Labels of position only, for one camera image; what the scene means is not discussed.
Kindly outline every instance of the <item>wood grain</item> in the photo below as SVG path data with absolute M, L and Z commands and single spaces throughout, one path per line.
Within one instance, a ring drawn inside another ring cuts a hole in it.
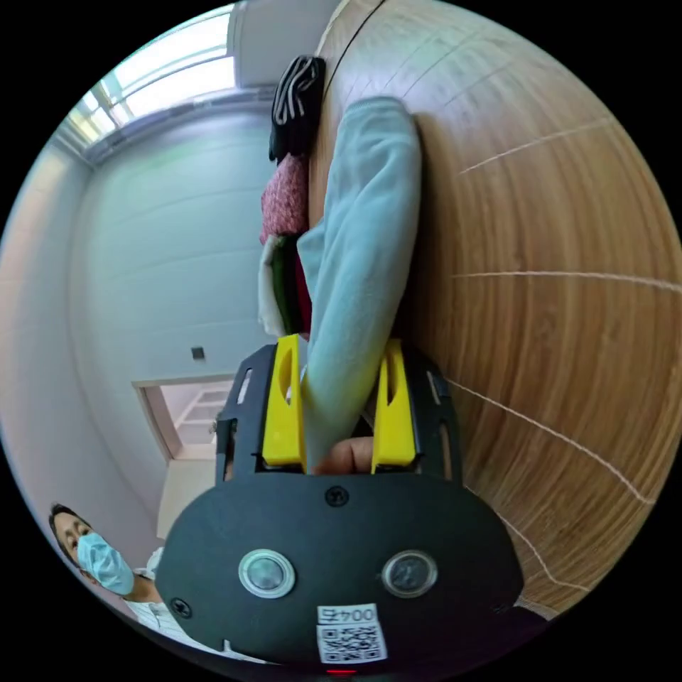
M 350 0 L 310 160 L 322 217 L 352 102 L 402 98 L 424 152 L 397 328 L 452 381 L 465 481 L 503 518 L 524 597 L 564 611 L 642 527 L 682 433 L 682 249 L 637 147 L 521 36 L 431 0 Z

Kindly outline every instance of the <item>blue surgical mask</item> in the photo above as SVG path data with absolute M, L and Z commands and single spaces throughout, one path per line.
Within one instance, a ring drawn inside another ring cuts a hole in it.
M 78 563 L 103 588 L 117 595 L 129 595 L 133 591 L 135 574 L 102 536 L 88 533 L 78 538 Z

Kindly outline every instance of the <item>qr code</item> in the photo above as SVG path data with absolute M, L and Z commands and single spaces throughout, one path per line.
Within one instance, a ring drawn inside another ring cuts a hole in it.
M 386 644 L 378 622 L 363 625 L 318 625 L 323 663 L 370 663 L 386 658 Z

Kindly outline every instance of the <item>finger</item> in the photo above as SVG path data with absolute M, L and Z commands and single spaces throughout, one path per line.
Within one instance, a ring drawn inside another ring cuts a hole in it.
M 366 474 L 372 470 L 373 438 L 350 438 L 337 443 L 313 468 L 315 475 Z

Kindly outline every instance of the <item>light blue towel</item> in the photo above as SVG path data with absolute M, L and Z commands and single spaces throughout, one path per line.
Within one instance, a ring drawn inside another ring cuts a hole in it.
M 392 97 L 351 104 L 338 129 L 325 213 L 298 240 L 313 302 L 302 383 L 308 464 L 349 438 L 377 379 L 417 233 L 421 150 Z

